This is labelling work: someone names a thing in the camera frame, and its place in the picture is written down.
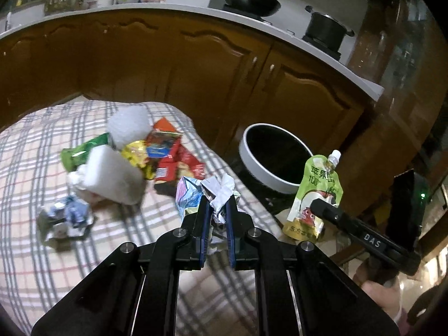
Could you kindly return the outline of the person's right hand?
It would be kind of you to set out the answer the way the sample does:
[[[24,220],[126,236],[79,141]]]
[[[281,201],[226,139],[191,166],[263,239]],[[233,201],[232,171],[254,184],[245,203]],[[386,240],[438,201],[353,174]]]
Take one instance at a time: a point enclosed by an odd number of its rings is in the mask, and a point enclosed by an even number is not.
[[[368,267],[362,263],[354,273],[353,281],[377,304],[395,323],[402,315],[402,294],[396,277],[390,287],[368,279]]]

